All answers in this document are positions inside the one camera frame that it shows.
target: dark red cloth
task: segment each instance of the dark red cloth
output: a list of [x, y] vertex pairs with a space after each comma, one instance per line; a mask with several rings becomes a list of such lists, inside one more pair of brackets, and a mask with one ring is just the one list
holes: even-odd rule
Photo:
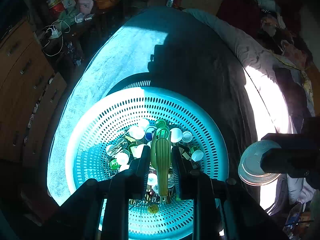
[[217, 17], [253, 38], [260, 29], [260, 9], [247, 0], [223, 0]]

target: dresser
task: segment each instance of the dresser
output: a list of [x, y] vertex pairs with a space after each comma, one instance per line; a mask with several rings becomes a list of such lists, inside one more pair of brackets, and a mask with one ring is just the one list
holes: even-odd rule
[[22, 19], [0, 43], [0, 159], [36, 168], [67, 84]]

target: bed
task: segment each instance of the bed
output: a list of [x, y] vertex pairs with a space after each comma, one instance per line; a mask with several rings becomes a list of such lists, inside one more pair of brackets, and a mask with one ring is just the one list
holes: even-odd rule
[[[196, 9], [143, 11], [96, 53], [66, 103], [48, 161], [51, 196], [59, 205], [70, 196], [65, 154], [79, 119], [119, 81], [138, 73], [159, 77], [163, 88], [212, 117], [227, 146], [229, 177], [242, 183], [237, 167], [250, 144], [269, 132], [295, 132], [275, 65], [281, 63], [252, 37], [215, 16]], [[260, 201], [259, 187], [243, 186]]]

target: cardboard box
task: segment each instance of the cardboard box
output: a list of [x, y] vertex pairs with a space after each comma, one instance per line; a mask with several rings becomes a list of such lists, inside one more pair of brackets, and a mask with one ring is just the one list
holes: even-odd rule
[[182, 0], [181, 7], [194, 8], [206, 11], [210, 14], [216, 15], [222, 0]]

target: plastic basket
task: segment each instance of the plastic basket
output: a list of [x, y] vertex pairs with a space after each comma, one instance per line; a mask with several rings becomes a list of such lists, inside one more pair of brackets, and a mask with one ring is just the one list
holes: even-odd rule
[[[192, 132], [189, 144], [204, 152], [199, 162], [201, 170], [211, 178], [227, 179], [228, 155], [223, 137], [202, 108], [169, 90], [134, 87], [106, 96], [79, 120], [66, 154], [66, 177], [71, 193], [88, 178], [100, 181], [114, 175], [106, 162], [106, 146], [122, 135], [117, 131], [137, 125], [142, 118], [147, 118], [151, 125], [159, 118], [165, 119], [170, 128]], [[156, 214], [149, 213], [145, 204], [129, 210], [130, 239], [181, 239], [191, 234], [192, 229], [192, 200], [159, 204]]]

